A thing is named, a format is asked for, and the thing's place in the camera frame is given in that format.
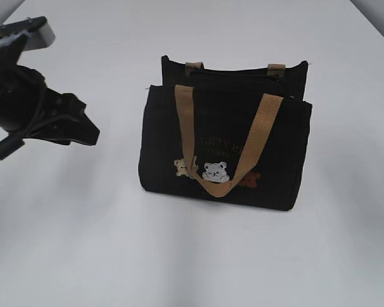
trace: brown bear patch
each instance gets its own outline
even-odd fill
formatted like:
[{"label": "brown bear patch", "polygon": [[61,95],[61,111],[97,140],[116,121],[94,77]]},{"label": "brown bear patch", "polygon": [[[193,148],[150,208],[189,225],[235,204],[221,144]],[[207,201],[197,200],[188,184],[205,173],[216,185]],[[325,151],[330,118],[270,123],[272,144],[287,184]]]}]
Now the brown bear patch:
[{"label": "brown bear patch", "polygon": [[249,187],[254,189],[257,187],[256,181],[260,178],[260,173],[256,171],[250,171],[247,173],[242,180],[237,184],[241,187]]}]

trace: white table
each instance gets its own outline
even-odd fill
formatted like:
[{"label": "white table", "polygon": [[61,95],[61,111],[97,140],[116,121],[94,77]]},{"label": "white table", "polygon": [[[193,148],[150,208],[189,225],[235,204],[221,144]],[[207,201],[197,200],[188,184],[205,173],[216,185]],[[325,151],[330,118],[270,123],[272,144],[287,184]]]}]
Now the white table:
[{"label": "white table", "polygon": [[[384,306],[384,38],[349,1],[27,0],[8,22],[39,15],[56,42],[20,63],[87,103],[101,136],[28,141],[0,162],[0,306]],[[312,63],[292,211],[141,188],[163,54]]]}]

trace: black tote bag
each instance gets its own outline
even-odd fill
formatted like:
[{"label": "black tote bag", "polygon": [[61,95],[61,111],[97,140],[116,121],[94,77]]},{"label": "black tote bag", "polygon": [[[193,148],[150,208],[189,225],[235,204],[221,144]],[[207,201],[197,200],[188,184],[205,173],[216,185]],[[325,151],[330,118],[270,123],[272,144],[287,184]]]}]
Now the black tote bag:
[{"label": "black tote bag", "polygon": [[290,210],[311,109],[256,91],[151,86],[140,182],[157,193]]},{"label": "black tote bag", "polygon": [[260,90],[298,100],[303,100],[308,70],[306,61],[291,68],[270,64],[267,68],[249,70],[209,70],[201,62],[182,64],[171,61],[168,56],[161,58],[161,66],[163,85],[202,86],[235,81],[233,88],[242,86],[242,89]]}]

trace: tan bear patch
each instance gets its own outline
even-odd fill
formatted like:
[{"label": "tan bear patch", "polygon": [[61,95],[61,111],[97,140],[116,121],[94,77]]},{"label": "tan bear patch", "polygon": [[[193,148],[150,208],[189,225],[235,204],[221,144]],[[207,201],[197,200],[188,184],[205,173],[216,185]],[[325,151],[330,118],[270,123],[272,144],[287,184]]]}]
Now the tan bear patch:
[{"label": "tan bear patch", "polygon": [[[187,176],[187,177],[193,179],[188,172],[188,169],[186,167],[186,163],[185,163],[184,159],[175,160],[173,162],[173,165],[175,165],[177,167],[177,176],[178,177],[184,175],[184,176]],[[193,157],[193,167],[198,169],[198,166],[196,165],[196,156]]]}]

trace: bag handle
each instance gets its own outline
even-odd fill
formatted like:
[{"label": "bag handle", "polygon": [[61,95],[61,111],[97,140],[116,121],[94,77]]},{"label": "bag handle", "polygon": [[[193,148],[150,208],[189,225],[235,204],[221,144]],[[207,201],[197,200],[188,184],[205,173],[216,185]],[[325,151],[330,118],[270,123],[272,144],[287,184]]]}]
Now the bag handle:
[{"label": "bag handle", "polygon": [[204,64],[202,62],[196,62],[196,63],[186,62],[185,63],[185,75],[186,75],[186,77],[190,77],[191,72],[196,68],[197,69],[204,69]]},{"label": "bag handle", "polygon": [[193,166],[193,156],[195,151],[193,88],[190,86],[176,85],[175,101],[182,138],[182,152],[184,154],[188,172],[210,195],[223,197],[256,166],[270,135],[271,128],[275,122],[283,97],[263,94],[241,157],[237,163],[235,175],[231,181],[222,184],[204,180],[196,172],[198,169],[197,166]]},{"label": "bag handle", "polygon": [[268,75],[277,75],[279,79],[284,78],[284,72],[286,70],[286,65],[284,64],[269,64],[268,65]]}]

